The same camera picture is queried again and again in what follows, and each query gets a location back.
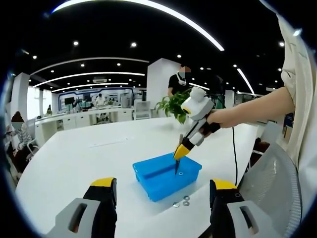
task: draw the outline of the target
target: person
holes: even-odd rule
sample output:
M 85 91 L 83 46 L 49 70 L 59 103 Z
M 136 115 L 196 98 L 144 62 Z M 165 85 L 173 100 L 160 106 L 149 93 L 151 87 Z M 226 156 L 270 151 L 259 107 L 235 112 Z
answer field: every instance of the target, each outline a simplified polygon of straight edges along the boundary
M 285 42 L 281 73 L 284 87 L 233 108 L 214 111 L 207 121 L 229 128 L 294 113 L 292 134 L 284 149 L 298 170 L 305 217 L 317 194 L 317 67 L 310 49 L 294 34 L 295 29 L 282 16 L 277 18 Z
M 191 76 L 189 67 L 181 67 L 180 70 L 169 78 L 168 96 L 173 97 L 177 92 L 184 92 L 189 89 L 188 80 Z
M 51 105 L 49 105 L 47 111 L 46 111 L 46 114 L 45 116 L 48 117 L 48 116 L 51 116 L 53 113 L 52 113 L 52 110 L 51 110 Z
M 19 111 L 17 111 L 12 117 L 11 124 L 14 128 L 14 131 L 9 132 L 9 126 L 6 128 L 6 130 L 10 136 L 18 136 L 19 144 L 17 145 L 16 150 L 14 150 L 9 156 L 18 172 L 22 173 L 28 165 L 27 156 L 31 152 L 29 148 L 27 148 L 27 144 L 32 140 L 32 137 L 30 136 L 27 126 Z
M 98 94 L 98 97 L 96 98 L 96 101 L 95 101 L 95 106 L 103 106 L 105 104 L 105 100 L 103 98 L 103 95 L 100 93 Z

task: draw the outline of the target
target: computer monitor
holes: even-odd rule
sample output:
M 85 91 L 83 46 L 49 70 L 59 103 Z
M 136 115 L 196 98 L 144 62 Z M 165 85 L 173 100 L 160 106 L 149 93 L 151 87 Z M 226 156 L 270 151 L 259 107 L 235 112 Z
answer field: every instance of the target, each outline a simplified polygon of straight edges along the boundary
M 91 102 L 91 96 L 90 93 L 84 93 L 83 98 L 86 102 Z
M 73 104 L 73 102 L 75 102 L 74 97 L 65 98 L 65 105 Z

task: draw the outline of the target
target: hand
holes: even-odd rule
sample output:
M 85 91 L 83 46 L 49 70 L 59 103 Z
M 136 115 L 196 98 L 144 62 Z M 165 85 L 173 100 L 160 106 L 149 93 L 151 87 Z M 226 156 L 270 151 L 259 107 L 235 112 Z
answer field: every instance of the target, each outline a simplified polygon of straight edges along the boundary
M 238 118 L 239 117 L 235 108 L 225 108 L 213 110 L 212 113 L 208 116 L 207 122 L 209 124 L 216 122 L 220 124 L 221 128 L 230 128 L 240 123 Z

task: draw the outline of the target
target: person sitting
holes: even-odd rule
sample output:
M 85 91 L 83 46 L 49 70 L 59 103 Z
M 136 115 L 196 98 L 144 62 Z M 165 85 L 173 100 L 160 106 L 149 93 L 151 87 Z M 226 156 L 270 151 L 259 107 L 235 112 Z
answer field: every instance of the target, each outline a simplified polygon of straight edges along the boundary
M 16 150 L 14 150 L 9 155 L 9 157 L 11 158 L 18 172 L 22 173 L 29 163 L 29 161 L 27 161 L 27 157 L 31 152 L 28 149 L 27 144 L 32 140 L 32 137 L 30 136 L 27 125 L 25 124 L 19 111 L 17 111 L 12 117 L 11 124 L 14 128 L 14 131 L 9 132 L 10 126 L 6 128 L 6 131 L 8 135 L 12 137 L 17 135 L 19 144 L 17 145 Z

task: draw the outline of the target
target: green leaves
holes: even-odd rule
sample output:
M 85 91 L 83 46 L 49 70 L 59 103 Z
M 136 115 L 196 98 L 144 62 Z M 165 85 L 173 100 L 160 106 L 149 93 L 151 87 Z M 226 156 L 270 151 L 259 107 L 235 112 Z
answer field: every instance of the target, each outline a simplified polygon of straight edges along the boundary
M 186 114 L 180 106 L 189 97 L 189 93 L 190 89 L 183 93 L 178 92 L 172 98 L 163 97 L 162 101 L 156 104 L 157 113 L 159 113 L 159 110 L 164 110 L 167 117 L 170 113 L 172 113 L 181 124 L 184 124 L 186 120 Z

